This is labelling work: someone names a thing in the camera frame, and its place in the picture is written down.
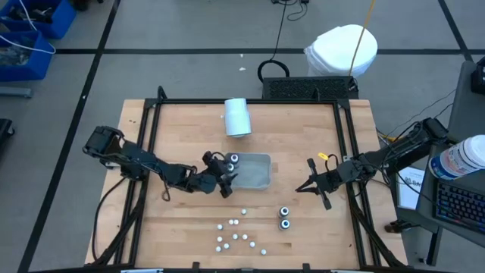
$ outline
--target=gray floor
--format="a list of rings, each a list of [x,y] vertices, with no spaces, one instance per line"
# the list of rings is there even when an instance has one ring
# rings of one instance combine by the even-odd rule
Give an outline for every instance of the gray floor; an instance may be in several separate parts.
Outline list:
[[[87,12],[77,15],[65,38],[53,44],[59,49],[96,49],[113,1],[93,1]],[[485,30],[480,27],[485,2],[446,3],[468,48],[485,49]],[[313,0],[306,17],[285,21],[280,46],[304,48],[336,26],[363,24],[369,4],[370,0]],[[272,48],[282,8],[269,0],[121,0],[106,48]],[[369,30],[380,49],[459,49],[435,0],[377,2]],[[82,154],[81,146],[96,125],[117,125],[123,100],[154,96],[158,85],[171,98],[259,98],[256,69],[268,57],[103,55],[30,270],[83,264],[105,171]],[[473,56],[475,61],[480,57]],[[17,128],[0,162],[2,271],[18,267],[93,58],[56,55],[44,80],[2,83],[34,91],[32,99],[0,98],[0,117],[12,119]],[[303,54],[277,55],[277,60],[288,65],[292,76],[306,75]],[[371,100],[377,127],[389,132],[452,91],[463,61],[462,55],[378,55],[358,79],[360,96]],[[275,67],[265,68],[264,75],[282,76]],[[421,117],[437,114],[451,101],[452,96]],[[447,124],[448,117],[446,111],[440,119]],[[427,268],[418,258],[426,255],[430,234],[415,228],[403,237],[410,264]],[[445,232],[435,269],[482,271],[484,256],[485,249]]]

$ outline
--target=paper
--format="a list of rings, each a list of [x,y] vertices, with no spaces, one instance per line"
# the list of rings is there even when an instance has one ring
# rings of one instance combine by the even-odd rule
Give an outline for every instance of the paper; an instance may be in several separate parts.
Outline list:
[[[415,189],[418,193],[421,192],[421,185],[423,184],[424,179],[424,171],[418,170],[417,168],[407,167],[402,169],[399,174],[401,177],[406,180],[406,183],[409,184],[413,189]],[[398,204],[399,208],[403,209],[416,209],[416,205],[418,204],[419,195],[414,190],[410,189],[408,185],[402,181],[399,177],[398,181]]]

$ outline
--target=gray tray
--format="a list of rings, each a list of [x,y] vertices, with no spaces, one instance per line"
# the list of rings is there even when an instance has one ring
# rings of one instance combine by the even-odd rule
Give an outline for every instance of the gray tray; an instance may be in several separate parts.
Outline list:
[[[271,157],[263,153],[228,152],[226,158],[237,154],[239,161],[234,165],[238,174],[231,187],[233,189],[265,190],[271,183]]]

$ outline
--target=bottle label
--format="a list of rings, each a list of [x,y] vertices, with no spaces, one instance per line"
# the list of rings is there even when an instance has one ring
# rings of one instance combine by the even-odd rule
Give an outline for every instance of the bottle label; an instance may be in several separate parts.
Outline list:
[[[453,180],[480,170],[470,164],[464,153],[465,142],[461,142],[430,160],[430,169],[441,179]]]

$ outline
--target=desk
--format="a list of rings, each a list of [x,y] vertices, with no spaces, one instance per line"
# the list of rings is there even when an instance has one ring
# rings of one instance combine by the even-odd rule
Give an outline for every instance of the desk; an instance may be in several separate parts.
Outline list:
[[[119,128],[128,140],[136,142],[142,115],[142,100],[127,100]],[[369,101],[351,101],[355,134],[361,152],[379,149]],[[163,183],[150,175],[136,267],[191,268],[294,268],[309,263],[311,268],[358,268],[354,234],[345,187],[329,195],[333,208],[325,211],[321,198],[295,193],[310,170],[306,159],[313,157],[319,172],[323,161],[317,154],[334,153],[340,157],[331,105],[250,104],[253,133],[242,139],[225,136],[223,104],[162,105],[155,154],[167,162],[183,162],[203,168],[201,157],[207,150],[220,152],[264,152],[271,156],[271,185],[264,191],[234,190],[227,199],[214,192],[188,194],[172,189],[171,202],[161,200]],[[346,133],[345,118],[343,128]],[[144,148],[148,146],[148,137]],[[120,179],[119,170],[108,171],[103,194]],[[100,253],[116,234],[124,207],[127,183],[106,200],[99,214],[96,249]],[[407,264],[400,234],[388,234],[384,225],[396,218],[390,190],[379,183],[368,184],[374,226],[387,247]],[[291,228],[279,231],[277,210],[288,206]],[[241,208],[248,210],[245,216]],[[240,224],[229,226],[227,220]],[[217,224],[224,224],[218,231]],[[234,241],[230,236],[248,234],[256,242]],[[229,250],[216,253],[216,238],[231,244]],[[367,235],[363,232],[368,248]],[[125,249],[129,249],[131,234]],[[260,254],[265,248],[266,256]],[[123,261],[127,261],[124,251]],[[372,262],[366,251],[368,264]],[[91,262],[88,252],[86,262]]]
[[[462,71],[456,87],[455,100],[453,101],[452,113],[449,119],[449,135],[458,141],[465,140],[478,134],[485,133],[485,121],[483,120],[483,106],[485,96],[471,91],[471,73],[476,69],[477,64],[473,61],[466,61],[462,64]],[[435,146],[430,151],[430,157],[440,154],[445,150],[445,146]],[[456,183],[458,187],[485,194],[485,172],[480,171],[460,178]],[[433,191],[435,187],[434,176],[426,170],[421,193],[434,199]],[[440,238],[442,228],[449,230],[460,237],[464,237],[471,242],[485,247],[485,235],[470,231],[467,228],[450,224],[433,217],[433,205],[424,198],[419,198],[415,211],[408,209],[398,209],[399,218],[417,224],[433,233],[430,250],[426,258],[428,265],[436,265],[438,250],[440,248]]]
[[[449,135],[456,138],[458,141],[465,140],[478,134],[485,133],[485,121],[483,120],[483,107],[485,106],[485,96],[473,93],[471,91],[471,73],[476,69],[477,65],[472,61],[466,61],[462,65],[462,72],[458,80],[456,88],[455,100],[453,102],[453,109],[449,119]],[[439,154],[446,147],[435,147],[431,151],[431,155]],[[466,177],[458,179],[456,185],[464,187],[468,190],[485,194],[485,171],[480,171]],[[429,171],[424,177],[421,192],[429,197],[433,196],[434,189],[433,175]],[[467,228],[450,224],[445,221],[440,221],[433,218],[432,205],[425,199],[420,198],[418,202],[418,209],[420,215],[428,220],[435,221],[439,226],[470,240],[480,246],[485,247],[485,235],[470,231]]]

